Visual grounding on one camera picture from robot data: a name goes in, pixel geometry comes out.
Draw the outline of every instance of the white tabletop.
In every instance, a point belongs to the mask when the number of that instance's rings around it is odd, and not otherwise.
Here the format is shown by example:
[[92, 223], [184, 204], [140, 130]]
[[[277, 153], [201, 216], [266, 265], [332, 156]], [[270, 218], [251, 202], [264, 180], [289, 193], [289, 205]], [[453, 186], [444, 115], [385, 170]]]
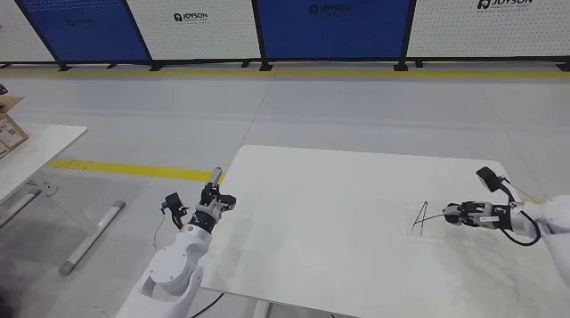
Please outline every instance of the white tabletop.
[[483, 166], [505, 175], [487, 160], [244, 146], [202, 287], [362, 318], [566, 316], [570, 291], [542, 243], [442, 218], [411, 231], [425, 200], [428, 215], [506, 203], [478, 181]]
[[38, 169], [67, 149], [87, 128], [19, 123], [29, 139], [0, 159], [0, 201], [20, 188]]

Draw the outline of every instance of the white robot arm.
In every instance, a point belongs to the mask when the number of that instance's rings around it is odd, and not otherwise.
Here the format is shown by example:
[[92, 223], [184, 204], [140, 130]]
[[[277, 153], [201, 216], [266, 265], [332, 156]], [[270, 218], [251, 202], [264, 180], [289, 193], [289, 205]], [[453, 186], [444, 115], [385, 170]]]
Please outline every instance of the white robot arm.
[[[497, 176], [488, 167], [476, 173], [489, 191], [505, 192], [509, 196], [509, 204], [474, 201], [451, 203], [444, 209], [445, 220], [454, 225], [499, 229], [511, 241], [522, 246], [531, 246], [544, 239], [558, 273], [570, 288], [570, 196], [555, 197], [543, 204], [515, 202], [510, 190], [503, 184], [509, 183], [509, 180]], [[533, 239], [521, 242], [507, 231]]]
[[[188, 224], [182, 224], [186, 207], [173, 193], [162, 203], [162, 212], [169, 209], [172, 220], [180, 229], [175, 242], [159, 251], [135, 284], [117, 318], [184, 318], [202, 282], [203, 271], [198, 262], [208, 252], [212, 230], [224, 211], [235, 207], [236, 199], [220, 194], [222, 169], [216, 168], [201, 193], [196, 213]], [[165, 302], [152, 297], [156, 286], [178, 299]]]

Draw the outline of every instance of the pegboard panel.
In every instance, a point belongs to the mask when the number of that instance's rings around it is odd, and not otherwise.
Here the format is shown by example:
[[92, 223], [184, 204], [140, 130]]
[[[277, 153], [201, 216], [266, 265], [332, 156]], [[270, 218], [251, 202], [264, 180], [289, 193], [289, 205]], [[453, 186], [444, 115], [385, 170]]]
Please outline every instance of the pegboard panel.
[[251, 0], [127, 0], [154, 60], [259, 58]]
[[410, 0], [257, 0], [270, 58], [398, 57]]
[[418, 0], [410, 57], [570, 54], [570, 0]]
[[22, 0], [62, 61], [146, 61], [122, 0]]
[[0, 61], [53, 61], [14, 0], [0, 0]]

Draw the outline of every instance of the concrete floor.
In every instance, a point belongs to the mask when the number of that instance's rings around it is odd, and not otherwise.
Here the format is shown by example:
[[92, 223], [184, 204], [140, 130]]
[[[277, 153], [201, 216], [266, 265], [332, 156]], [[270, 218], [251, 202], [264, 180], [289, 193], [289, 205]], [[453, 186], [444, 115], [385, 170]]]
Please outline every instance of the concrete floor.
[[[559, 72], [542, 65], [491, 67], [441, 65], [421, 71]], [[326, 68], [335, 69], [372, 66]], [[68, 159], [209, 170], [228, 168], [242, 144], [493, 159], [536, 198], [570, 193], [568, 77], [107, 77], [104, 72], [87, 77], [74, 71], [50, 77], [0, 71], [0, 82], [11, 94], [26, 97], [12, 111], [17, 120], [89, 128], [62, 155]], [[61, 187], [59, 196], [80, 202], [93, 220], [115, 200], [124, 200], [126, 210], [76, 271], [62, 278], [59, 264], [84, 234], [51, 201], [33, 201], [2, 228], [0, 289], [19, 317], [105, 317], [94, 306], [114, 316], [154, 255], [159, 203], [179, 192], [193, 205], [203, 184], [44, 172]], [[166, 221], [158, 244], [167, 245], [174, 233]], [[215, 297], [201, 291], [191, 312]], [[254, 307], [253, 300], [224, 297], [203, 317], [250, 318]], [[285, 317], [329, 314], [276, 306], [272, 318]]]

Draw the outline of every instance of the cardboard box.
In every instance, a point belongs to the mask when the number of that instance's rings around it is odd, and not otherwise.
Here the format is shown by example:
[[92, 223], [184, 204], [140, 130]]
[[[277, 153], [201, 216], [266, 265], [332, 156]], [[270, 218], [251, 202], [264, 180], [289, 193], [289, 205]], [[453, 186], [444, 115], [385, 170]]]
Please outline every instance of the cardboard box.
[[0, 159], [29, 138], [8, 115], [8, 111], [22, 99], [24, 98], [18, 96], [0, 95]]

